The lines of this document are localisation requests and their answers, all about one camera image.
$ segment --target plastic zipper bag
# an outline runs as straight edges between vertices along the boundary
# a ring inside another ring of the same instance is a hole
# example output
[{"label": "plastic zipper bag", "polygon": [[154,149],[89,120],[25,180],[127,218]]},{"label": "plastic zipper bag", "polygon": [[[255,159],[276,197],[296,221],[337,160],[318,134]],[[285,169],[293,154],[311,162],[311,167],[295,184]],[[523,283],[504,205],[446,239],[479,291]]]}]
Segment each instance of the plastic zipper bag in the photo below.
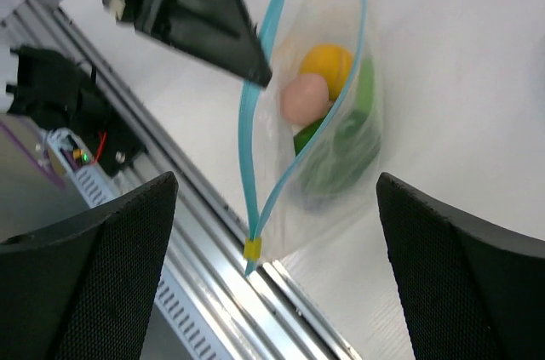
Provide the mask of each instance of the plastic zipper bag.
[{"label": "plastic zipper bag", "polygon": [[[372,199],[382,101],[367,17],[367,0],[269,4],[260,39],[272,81],[264,91],[244,85],[238,120],[250,227],[247,275],[258,262],[283,258],[333,228],[346,228]],[[281,109],[284,90],[301,75],[320,77],[330,100],[324,116],[302,128]]]}]

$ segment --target black mesh pad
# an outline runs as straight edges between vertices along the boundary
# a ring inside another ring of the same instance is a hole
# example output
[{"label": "black mesh pad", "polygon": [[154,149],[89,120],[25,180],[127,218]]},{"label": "black mesh pad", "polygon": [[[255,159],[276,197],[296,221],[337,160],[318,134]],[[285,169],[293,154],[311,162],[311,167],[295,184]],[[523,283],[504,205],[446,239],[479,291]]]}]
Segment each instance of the black mesh pad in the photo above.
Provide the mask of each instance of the black mesh pad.
[{"label": "black mesh pad", "polygon": [[172,174],[104,221],[60,335],[59,360],[137,359],[174,217]]},{"label": "black mesh pad", "polygon": [[543,241],[387,174],[377,194],[417,360],[545,359]]},{"label": "black mesh pad", "polygon": [[416,359],[502,358],[450,222],[387,176],[377,194]]},{"label": "black mesh pad", "polygon": [[163,174],[0,243],[0,359],[138,359],[177,186]]}]

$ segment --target white table surface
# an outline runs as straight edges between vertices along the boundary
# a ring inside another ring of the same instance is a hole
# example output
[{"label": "white table surface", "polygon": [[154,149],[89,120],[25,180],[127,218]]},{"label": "white table surface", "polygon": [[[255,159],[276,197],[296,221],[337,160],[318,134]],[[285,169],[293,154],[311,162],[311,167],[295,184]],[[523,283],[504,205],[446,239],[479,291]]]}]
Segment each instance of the white table surface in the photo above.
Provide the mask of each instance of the white table surface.
[{"label": "white table surface", "polygon": [[[385,78],[383,169],[545,238],[545,0],[371,1]],[[261,21],[268,0],[247,3]],[[62,7],[245,217],[240,81],[116,27],[100,0]],[[376,210],[284,263],[362,356],[412,358]]]}]

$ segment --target purple wire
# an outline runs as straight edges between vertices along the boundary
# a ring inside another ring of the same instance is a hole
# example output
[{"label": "purple wire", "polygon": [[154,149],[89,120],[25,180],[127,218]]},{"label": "purple wire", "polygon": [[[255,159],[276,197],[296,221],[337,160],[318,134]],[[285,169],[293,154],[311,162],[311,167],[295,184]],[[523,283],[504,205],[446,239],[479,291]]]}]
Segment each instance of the purple wire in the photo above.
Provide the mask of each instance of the purple wire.
[{"label": "purple wire", "polygon": [[0,122],[0,130],[2,130],[7,136],[8,139],[14,144],[15,147],[17,147],[21,153],[23,153],[26,158],[28,158],[28,161],[47,178],[49,181],[54,183],[56,186],[60,188],[65,188],[65,182],[55,173],[48,171],[44,169],[42,166],[38,164],[38,162],[34,159],[32,154],[23,146],[23,144],[17,139],[17,136],[9,129],[8,126],[5,125],[4,122]]},{"label": "purple wire", "polygon": [[64,155],[66,161],[68,164],[70,164],[70,167],[72,170],[77,171],[79,169],[79,166],[77,165],[76,161],[74,160],[74,157],[72,157],[72,154],[68,150],[61,149],[60,150],[62,154]]}]

